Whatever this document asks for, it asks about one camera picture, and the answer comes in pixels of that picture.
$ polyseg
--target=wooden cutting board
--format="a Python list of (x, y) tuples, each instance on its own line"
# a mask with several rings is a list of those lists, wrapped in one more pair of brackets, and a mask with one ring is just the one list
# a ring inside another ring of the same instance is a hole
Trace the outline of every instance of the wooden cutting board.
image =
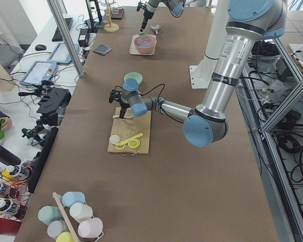
[[(116, 108), (115, 115), (119, 115), (120, 108)], [(128, 108), (126, 114), (132, 113), (131, 109)], [(149, 152), (149, 137), (150, 137), (150, 120), (152, 112), (148, 111), (144, 116), (133, 117), (133, 118), (114, 118), (111, 129), (111, 135), (119, 135), (120, 140), (126, 140), (138, 133), (143, 133), (142, 137), (139, 137), (140, 146), (135, 149), (131, 149), (128, 144), (123, 150), (118, 150), (115, 145), (109, 141), (108, 152), (111, 153), (123, 153), (123, 152), (137, 152), (138, 154), (148, 154)]]

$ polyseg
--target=small robot arm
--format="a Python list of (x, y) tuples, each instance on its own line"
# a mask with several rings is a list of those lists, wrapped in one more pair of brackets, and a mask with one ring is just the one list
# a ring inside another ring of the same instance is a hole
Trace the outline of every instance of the small robot arm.
[(156, 110), (184, 122), (183, 132), (189, 143), (203, 147), (222, 139), (228, 132), (225, 109), (239, 81), (254, 43), (277, 38), (286, 27), (286, 0), (230, 0), (228, 37), (212, 74), (203, 101), (195, 108), (167, 101), (161, 97), (144, 97), (135, 79), (127, 79), (122, 91), (113, 90), (113, 100), (125, 112), (131, 107), (136, 116)]
[(182, 15), (185, 0), (149, 0), (148, 3), (144, 4), (140, 1), (138, 3), (137, 11), (139, 12), (140, 9), (144, 9), (144, 18), (140, 29), (141, 32), (143, 32), (143, 30), (146, 28), (148, 20), (152, 19), (158, 5), (161, 2), (163, 2), (168, 7), (174, 17), (180, 17)]

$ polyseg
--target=keyboard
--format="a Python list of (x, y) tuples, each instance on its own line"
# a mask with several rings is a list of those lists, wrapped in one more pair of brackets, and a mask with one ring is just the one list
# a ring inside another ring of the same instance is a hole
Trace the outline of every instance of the keyboard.
[[(70, 30), (72, 27), (73, 18), (65, 18), (65, 22), (66, 22), (68, 29)], [(52, 42), (57, 42), (57, 41), (63, 41), (63, 37), (62, 37), (61, 32), (58, 27), (56, 28), (54, 36), (52, 38)]]

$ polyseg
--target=gray chair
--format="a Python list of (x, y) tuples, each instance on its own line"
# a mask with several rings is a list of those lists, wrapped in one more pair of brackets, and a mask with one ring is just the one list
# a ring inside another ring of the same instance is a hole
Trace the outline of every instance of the gray chair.
[(5, 69), (8, 68), (15, 60), (18, 59), (21, 50), (19, 47), (11, 45), (10, 48), (8, 45), (0, 43), (0, 64)]

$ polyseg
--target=blue-framed tablet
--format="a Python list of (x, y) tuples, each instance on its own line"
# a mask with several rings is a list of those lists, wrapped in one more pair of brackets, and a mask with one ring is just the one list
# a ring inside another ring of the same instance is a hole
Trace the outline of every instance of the blue-framed tablet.
[(19, 82), (24, 86), (41, 85), (42, 81), (49, 81), (57, 69), (56, 62), (35, 61)]
[[(80, 46), (74, 44), (76, 52), (79, 51)], [(64, 43), (58, 43), (55, 49), (52, 51), (47, 61), (56, 62), (57, 64), (67, 65), (71, 63), (72, 59)]]

